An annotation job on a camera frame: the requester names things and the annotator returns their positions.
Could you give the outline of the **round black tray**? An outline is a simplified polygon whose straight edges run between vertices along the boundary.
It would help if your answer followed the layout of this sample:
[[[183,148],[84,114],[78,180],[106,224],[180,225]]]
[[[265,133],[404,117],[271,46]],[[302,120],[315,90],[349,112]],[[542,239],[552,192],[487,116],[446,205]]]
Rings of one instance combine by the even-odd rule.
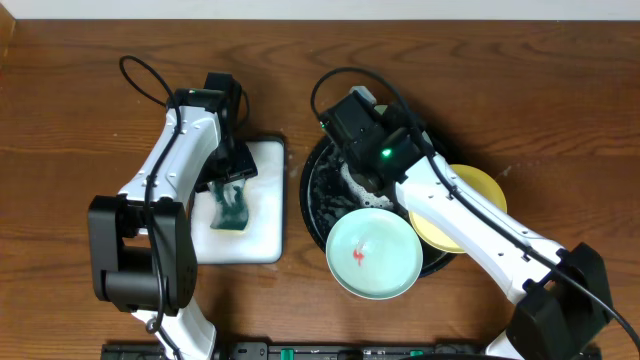
[[[468,164],[459,147],[442,131],[432,127],[429,136],[438,153],[450,164]],[[357,183],[350,182],[348,166],[340,151],[324,136],[311,151],[301,176],[299,203],[305,226],[316,245],[326,254],[330,230],[344,215],[363,208],[378,208],[399,215],[409,223],[406,210],[386,197],[366,191],[359,194]],[[446,253],[421,240],[423,264],[419,278],[429,276],[447,266],[457,255]]]

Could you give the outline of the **light green plate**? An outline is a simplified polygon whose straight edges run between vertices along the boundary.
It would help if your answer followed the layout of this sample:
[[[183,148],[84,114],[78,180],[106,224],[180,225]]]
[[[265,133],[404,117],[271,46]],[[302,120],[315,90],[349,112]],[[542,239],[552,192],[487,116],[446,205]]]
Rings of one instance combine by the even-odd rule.
[[[423,264],[421,240],[399,215],[383,209],[352,211],[331,228],[325,254],[335,280],[350,293],[387,300],[408,291]]]
[[[433,140],[424,122],[413,112],[407,111],[399,103],[376,105],[374,110],[379,113],[381,125],[386,131],[392,133],[402,128],[410,129],[412,126],[415,126],[421,131],[424,140],[430,146],[434,147]]]

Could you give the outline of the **yellow plate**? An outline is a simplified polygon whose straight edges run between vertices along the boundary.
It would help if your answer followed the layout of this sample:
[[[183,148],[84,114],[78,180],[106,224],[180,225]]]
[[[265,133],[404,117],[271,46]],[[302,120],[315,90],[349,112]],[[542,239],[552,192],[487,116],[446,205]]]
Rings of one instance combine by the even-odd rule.
[[[507,212],[506,197],[494,178],[490,177],[482,170],[468,165],[452,164],[451,168],[476,192],[485,197],[503,212]],[[409,213],[409,219],[417,235],[427,245],[445,253],[464,253],[464,250],[459,245],[457,245],[442,230],[437,228],[431,222],[413,212]]]

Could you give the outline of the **green sponge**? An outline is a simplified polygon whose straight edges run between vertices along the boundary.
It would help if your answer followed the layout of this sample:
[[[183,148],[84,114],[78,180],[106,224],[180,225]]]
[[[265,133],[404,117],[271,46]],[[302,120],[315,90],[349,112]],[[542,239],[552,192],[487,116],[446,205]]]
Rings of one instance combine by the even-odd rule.
[[[243,231],[246,228],[249,221],[249,208],[244,196],[245,184],[245,179],[209,184],[215,208],[211,222],[212,229]]]

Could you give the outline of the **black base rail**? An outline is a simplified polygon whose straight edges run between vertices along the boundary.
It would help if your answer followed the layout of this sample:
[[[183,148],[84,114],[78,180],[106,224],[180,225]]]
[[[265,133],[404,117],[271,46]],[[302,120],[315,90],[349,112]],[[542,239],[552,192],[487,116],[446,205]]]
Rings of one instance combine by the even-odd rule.
[[[402,346],[303,346],[238,342],[216,345],[214,360],[391,360],[391,359],[488,359],[468,344]],[[169,359],[160,343],[104,344],[101,360]],[[590,347],[575,359],[603,359],[600,349]]]

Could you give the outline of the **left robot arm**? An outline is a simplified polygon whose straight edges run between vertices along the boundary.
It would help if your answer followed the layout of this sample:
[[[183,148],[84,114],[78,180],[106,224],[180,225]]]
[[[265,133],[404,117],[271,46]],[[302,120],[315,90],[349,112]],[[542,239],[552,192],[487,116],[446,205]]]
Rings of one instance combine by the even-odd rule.
[[[228,73],[201,89],[180,88],[166,102],[165,127],[138,173],[88,209],[96,297],[144,322],[169,359],[208,359],[216,330],[193,294],[196,251],[188,217],[193,193],[210,183],[257,175],[233,128],[244,91]]]

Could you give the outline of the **black tray with foam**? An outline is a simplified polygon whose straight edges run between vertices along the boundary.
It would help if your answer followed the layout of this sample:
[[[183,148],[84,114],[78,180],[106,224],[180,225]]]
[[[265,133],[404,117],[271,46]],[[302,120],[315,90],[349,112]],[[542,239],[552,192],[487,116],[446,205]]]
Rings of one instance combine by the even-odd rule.
[[[211,228],[215,208],[209,185],[204,192],[194,195],[191,237],[200,265],[270,264],[282,255],[285,144],[277,137],[263,137],[249,141],[247,145],[258,175],[246,180],[244,196],[249,221],[243,231]]]

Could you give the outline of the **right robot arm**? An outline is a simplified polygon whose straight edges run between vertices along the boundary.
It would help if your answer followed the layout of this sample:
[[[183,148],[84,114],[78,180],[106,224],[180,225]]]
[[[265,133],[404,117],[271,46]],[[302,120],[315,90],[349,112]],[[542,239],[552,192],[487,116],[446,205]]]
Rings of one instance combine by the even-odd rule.
[[[403,103],[379,113],[354,90],[318,116],[356,182],[438,227],[514,304],[485,349],[514,359],[577,359],[612,317],[602,257],[567,250],[528,229],[468,185],[438,153],[422,119]]]

